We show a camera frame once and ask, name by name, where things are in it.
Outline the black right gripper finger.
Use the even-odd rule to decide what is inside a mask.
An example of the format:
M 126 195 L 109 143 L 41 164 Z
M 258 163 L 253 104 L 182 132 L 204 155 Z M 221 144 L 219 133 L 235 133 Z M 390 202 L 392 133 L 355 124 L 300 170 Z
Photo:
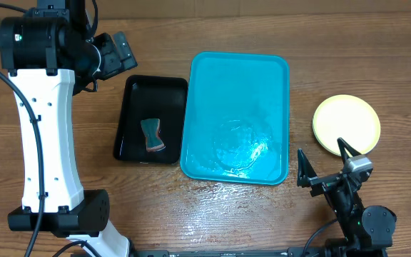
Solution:
M 338 143 L 338 148 L 340 150 L 340 156 L 341 156 L 343 163 L 346 163 L 346 161 L 349 158 L 355 158 L 355 157 L 362 156 L 362 154 L 359 151 L 355 150 L 342 137 L 339 137 L 337 139 L 337 143 Z
M 297 186 L 301 186 L 303 188 L 310 187 L 311 181 L 317 178 L 318 176 L 314 171 L 312 165 L 310 164 L 307 156 L 305 155 L 304 151 L 299 148 Z

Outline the yellow plate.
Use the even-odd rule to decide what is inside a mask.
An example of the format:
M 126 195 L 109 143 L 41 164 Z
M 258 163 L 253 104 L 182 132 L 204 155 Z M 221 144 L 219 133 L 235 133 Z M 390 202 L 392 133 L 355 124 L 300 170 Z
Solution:
M 381 134 L 380 120 L 374 108 L 347 94 L 325 99 L 315 110 L 312 126 L 320 145 L 337 156 L 340 155 L 338 138 L 360 153 L 369 153 Z

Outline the green orange sponge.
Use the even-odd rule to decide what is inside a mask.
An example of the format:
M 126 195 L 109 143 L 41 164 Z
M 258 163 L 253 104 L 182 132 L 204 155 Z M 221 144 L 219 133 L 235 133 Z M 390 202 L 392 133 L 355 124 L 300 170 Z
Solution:
M 160 119 L 144 119 L 141 121 L 147 152 L 161 151 L 165 148 L 165 144 L 159 136 L 160 125 Z

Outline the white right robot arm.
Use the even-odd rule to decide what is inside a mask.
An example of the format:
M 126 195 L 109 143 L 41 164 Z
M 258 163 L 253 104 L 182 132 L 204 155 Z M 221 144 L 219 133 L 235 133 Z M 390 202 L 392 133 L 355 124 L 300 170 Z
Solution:
M 343 168 L 339 173 L 319 177 L 307 156 L 298 149 L 297 185 L 310 189 L 312 197 L 323 195 L 335 219 L 309 237 L 301 256 L 386 256 L 392 246 L 396 214 L 384 206 L 362 204 L 358 195 L 372 171 L 372 161 L 355 150 L 343 138 L 337 139 Z M 328 239 L 321 248 L 312 248 L 313 240 L 325 229 L 338 223 L 343 238 Z

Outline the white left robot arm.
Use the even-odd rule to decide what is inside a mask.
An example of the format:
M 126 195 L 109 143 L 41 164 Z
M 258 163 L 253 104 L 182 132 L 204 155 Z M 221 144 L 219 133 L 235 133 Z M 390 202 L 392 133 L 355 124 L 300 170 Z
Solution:
M 16 87 L 24 194 L 12 231 L 48 231 L 91 256 L 129 256 L 131 242 L 110 222 L 108 193 L 86 190 L 74 153 L 72 98 L 136 67 L 125 35 L 86 33 L 62 17 L 10 17 L 0 24 L 1 65 Z

